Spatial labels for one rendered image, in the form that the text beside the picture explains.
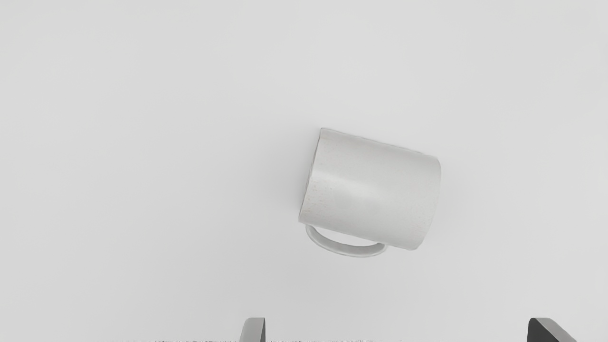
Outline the white ceramic mug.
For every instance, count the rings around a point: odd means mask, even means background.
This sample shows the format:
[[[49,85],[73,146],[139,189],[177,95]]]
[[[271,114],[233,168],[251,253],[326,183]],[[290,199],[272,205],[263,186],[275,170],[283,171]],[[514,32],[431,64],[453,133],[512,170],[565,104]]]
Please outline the white ceramic mug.
[[[328,128],[313,155],[298,221],[317,246],[373,257],[423,243],[439,202],[437,158]]]

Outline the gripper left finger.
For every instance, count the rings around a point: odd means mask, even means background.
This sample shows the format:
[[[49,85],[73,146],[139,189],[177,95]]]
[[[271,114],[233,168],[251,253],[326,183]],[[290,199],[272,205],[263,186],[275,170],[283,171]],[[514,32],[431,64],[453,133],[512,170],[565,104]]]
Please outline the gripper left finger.
[[[266,342],[266,320],[250,317],[245,320],[239,342]]]

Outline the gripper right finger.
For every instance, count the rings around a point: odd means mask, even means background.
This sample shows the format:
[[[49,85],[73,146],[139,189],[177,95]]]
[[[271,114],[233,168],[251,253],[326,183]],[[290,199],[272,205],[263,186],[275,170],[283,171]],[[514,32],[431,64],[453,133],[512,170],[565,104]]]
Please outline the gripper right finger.
[[[527,342],[577,342],[556,321],[545,317],[533,317],[528,322]]]

